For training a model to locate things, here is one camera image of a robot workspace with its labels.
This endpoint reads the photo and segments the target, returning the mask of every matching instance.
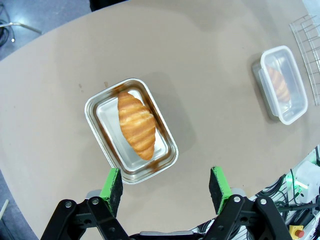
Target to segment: floor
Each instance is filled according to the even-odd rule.
[[[20,22],[47,33],[65,23],[91,13],[89,0],[0,0],[10,16],[11,22]],[[1,11],[0,19],[7,21],[5,11]],[[38,33],[14,26],[15,42],[8,41],[0,47],[0,61],[8,55],[28,44],[39,36]],[[0,171],[0,209],[5,200],[9,204],[0,221],[1,240],[37,240],[18,206],[13,199],[5,179]]]
[[[0,0],[3,3],[11,22],[19,22],[39,29],[44,33],[65,23],[91,13],[89,0]],[[2,11],[0,19],[8,20]],[[39,36],[38,33],[21,26],[13,26],[15,42],[8,41],[0,47],[0,61]]]

